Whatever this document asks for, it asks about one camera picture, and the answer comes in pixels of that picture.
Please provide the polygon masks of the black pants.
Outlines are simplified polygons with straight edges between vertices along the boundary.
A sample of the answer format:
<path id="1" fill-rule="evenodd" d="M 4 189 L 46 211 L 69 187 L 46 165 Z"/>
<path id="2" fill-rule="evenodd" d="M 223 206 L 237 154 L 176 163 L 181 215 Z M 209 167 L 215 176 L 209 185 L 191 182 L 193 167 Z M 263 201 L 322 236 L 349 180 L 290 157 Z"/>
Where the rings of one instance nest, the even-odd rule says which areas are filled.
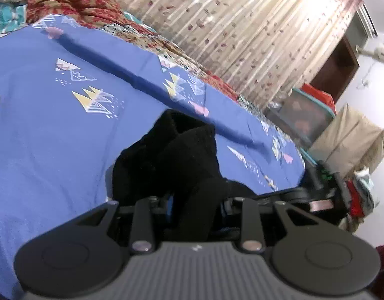
<path id="1" fill-rule="evenodd" d="M 235 197 L 252 190 L 224 178 L 219 169 L 215 127 L 166 110 L 153 128 L 121 152 L 113 167 L 113 199 L 133 206 L 141 199 L 172 199 L 170 215 L 157 216 L 154 230 L 176 242 L 212 242 L 239 236 L 240 219 L 221 213 Z"/>

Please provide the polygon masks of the pile of colourful clothes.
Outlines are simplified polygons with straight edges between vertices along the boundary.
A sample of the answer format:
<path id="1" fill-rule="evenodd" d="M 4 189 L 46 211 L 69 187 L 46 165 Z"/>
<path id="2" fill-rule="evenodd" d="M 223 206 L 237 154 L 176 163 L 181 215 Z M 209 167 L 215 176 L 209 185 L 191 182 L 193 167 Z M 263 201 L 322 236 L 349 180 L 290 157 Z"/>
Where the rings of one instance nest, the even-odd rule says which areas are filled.
<path id="1" fill-rule="evenodd" d="M 374 183 L 370 178 L 370 169 L 364 167 L 354 171 L 353 176 L 345 181 L 345 186 L 351 201 L 348 204 L 347 216 L 341 221 L 339 227 L 353 234 L 378 205 L 377 198 L 372 193 Z"/>

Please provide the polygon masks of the beige floral curtain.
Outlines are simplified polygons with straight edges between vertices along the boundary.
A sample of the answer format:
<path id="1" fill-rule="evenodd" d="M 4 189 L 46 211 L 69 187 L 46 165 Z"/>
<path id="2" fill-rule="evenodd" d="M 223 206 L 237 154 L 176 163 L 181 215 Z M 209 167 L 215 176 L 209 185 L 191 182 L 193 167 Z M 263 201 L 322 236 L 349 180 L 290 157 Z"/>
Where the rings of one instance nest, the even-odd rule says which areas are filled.
<path id="1" fill-rule="evenodd" d="M 117 0 L 264 108 L 310 83 L 362 0 Z"/>

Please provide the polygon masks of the brown wooden cabinet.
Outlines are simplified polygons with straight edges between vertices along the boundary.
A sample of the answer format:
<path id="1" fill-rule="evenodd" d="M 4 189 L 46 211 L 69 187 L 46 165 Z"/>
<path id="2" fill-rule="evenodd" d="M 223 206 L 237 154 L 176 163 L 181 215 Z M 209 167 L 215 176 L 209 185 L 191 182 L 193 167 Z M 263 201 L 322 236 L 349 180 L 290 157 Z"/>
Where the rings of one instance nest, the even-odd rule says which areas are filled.
<path id="1" fill-rule="evenodd" d="M 358 68 L 359 64 L 354 50 L 344 35 L 310 85 L 330 94 L 337 103 Z"/>

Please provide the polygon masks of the blue patterned bedsheet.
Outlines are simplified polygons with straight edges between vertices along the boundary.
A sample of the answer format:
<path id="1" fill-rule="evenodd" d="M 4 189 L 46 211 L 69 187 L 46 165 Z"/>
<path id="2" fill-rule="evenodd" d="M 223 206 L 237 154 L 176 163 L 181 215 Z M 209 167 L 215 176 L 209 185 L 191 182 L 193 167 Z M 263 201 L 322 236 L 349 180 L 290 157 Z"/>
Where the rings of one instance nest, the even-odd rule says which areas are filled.
<path id="1" fill-rule="evenodd" d="M 272 124 L 162 56 L 64 15 L 0 38 L 0 298 L 30 239 L 110 196 L 106 174 L 166 109 L 215 126 L 223 177 L 256 194 L 295 187 L 304 164 Z"/>

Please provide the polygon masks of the teal rimmed storage box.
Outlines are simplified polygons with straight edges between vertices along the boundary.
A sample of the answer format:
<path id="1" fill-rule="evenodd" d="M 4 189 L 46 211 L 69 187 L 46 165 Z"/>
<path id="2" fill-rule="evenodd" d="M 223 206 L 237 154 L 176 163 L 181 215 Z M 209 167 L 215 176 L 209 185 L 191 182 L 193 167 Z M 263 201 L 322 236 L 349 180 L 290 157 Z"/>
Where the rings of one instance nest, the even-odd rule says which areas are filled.
<path id="1" fill-rule="evenodd" d="M 311 148 L 336 117 L 331 108 L 299 89 L 280 103 L 268 104 L 264 114 L 304 150 Z"/>

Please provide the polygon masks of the red item on box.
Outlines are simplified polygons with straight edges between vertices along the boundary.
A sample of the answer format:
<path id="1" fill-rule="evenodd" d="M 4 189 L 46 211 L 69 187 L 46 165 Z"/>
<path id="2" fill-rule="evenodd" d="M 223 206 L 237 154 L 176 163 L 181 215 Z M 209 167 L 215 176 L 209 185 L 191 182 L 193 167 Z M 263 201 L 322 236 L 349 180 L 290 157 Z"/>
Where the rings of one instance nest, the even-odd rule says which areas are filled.
<path id="1" fill-rule="evenodd" d="M 337 114 L 337 111 L 335 109 L 335 102 L 334 102 L 334 99 L 332 98 L 332 95 L 330 95 L 329 93 L 323 92 L 321 90 L 318 90 L 306 83 L 302 85 L 301 90 L 306 94 L 311 95 L 311 97 L 314 97 L 315 99 L 319 100 L 320 102 L 328 106 L 333 111 L 334 114 Z"/>

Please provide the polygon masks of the red floral blanket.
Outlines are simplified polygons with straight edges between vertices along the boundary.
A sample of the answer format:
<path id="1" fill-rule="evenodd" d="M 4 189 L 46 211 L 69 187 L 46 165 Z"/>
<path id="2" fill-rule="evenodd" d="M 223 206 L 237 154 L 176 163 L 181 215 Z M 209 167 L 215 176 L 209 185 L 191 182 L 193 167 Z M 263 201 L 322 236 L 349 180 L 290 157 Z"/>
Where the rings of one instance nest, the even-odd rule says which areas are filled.
<path id="1" fill-rule="evenodd" d="M 27 3 L 27 22 L 29 24 L 35 23 L 49 14 L 67 15 L 83 27 L 100 29 L 139 48 L 153 52 L 195 75 L 245 109 L 250 111 L 256 109 L 250 101 L 188 57 L 174 43 L 153 30 L 128 20 L 116 0 L 27 0 Z"/>

